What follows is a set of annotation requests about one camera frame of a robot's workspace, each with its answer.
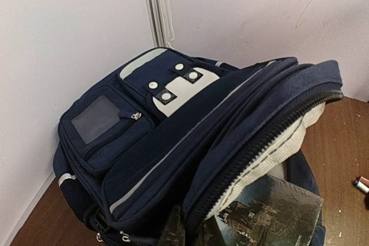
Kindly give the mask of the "navy blue student backpack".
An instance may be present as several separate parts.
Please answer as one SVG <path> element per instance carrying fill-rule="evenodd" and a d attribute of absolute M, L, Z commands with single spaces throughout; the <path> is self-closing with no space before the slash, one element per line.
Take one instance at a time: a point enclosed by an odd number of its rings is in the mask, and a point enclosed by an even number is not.
<path fill-rule="evenodd" d="M 213 245 L 207 220 L 269 172 L 319 195 L 307 129 L 343 97 L 338 63 L 278 58 L 237 68 L 148 50 L 61 116 L 53 169 L 73 213 L 105 245 Z"/>

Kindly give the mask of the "blue Wuthering Heights book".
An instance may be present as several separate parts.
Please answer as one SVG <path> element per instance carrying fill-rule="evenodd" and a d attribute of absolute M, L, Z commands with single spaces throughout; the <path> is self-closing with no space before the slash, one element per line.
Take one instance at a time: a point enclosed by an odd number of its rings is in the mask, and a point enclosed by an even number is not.
<path fill-rule="evenodd" d="M 324 245 L 323 200 L 266 175 L 204 224 L 204 245 Z"/>

